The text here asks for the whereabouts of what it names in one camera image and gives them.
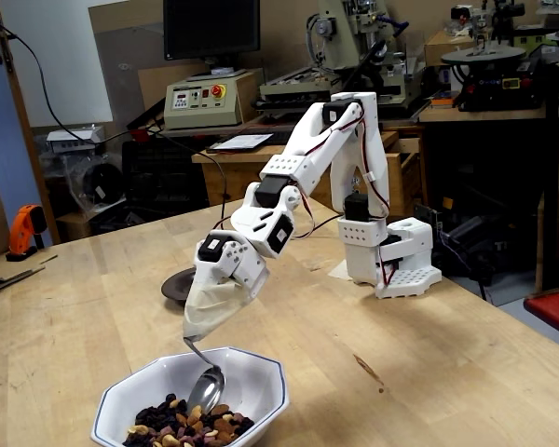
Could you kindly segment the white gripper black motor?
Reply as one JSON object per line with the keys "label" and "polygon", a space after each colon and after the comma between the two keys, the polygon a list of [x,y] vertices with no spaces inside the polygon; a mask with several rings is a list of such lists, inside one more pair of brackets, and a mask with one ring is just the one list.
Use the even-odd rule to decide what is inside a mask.
{"label": "white gripper black motor", "polygon": [[198,243],[196,279],[234,278],[250,303],[266,283],[266,261],[238,231],[210,231]]}

